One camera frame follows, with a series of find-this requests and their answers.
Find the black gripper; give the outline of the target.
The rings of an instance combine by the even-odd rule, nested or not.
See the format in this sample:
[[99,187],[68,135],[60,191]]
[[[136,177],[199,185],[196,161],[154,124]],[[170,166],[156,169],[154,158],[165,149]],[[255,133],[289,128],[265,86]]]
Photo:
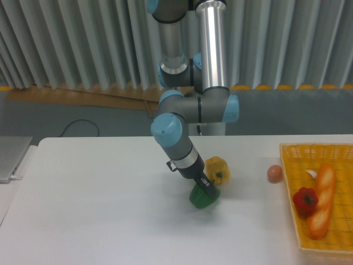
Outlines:
[[168,161],[166,165],[172,172],[179,171],[186,179],[195,179],[196,186],[200,190],[203,190],[211,199],[217,196],[215,185],[212,181],[205,178],[205,163],[201,157],[198,157],[196,161],[187,168],[178,168],[172,160]]

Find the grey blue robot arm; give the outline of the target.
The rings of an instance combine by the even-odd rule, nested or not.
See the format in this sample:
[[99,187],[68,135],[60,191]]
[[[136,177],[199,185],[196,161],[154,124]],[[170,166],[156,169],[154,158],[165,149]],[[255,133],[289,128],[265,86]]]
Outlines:
[[[158,76],[167,89],[151,133],[169,157],[169,168],[192,179],[211,199],[217,198],[218,190],[205,175],[205,164],[186,126],[230,123],[239,117],[239,101],[229,91],[226,69],[226,10],[226,1],[147,2],[147,11],[158,23],[162,49]],[[181,39],[181,21],[192,11],[199,21],[201,51],[190,59]]]

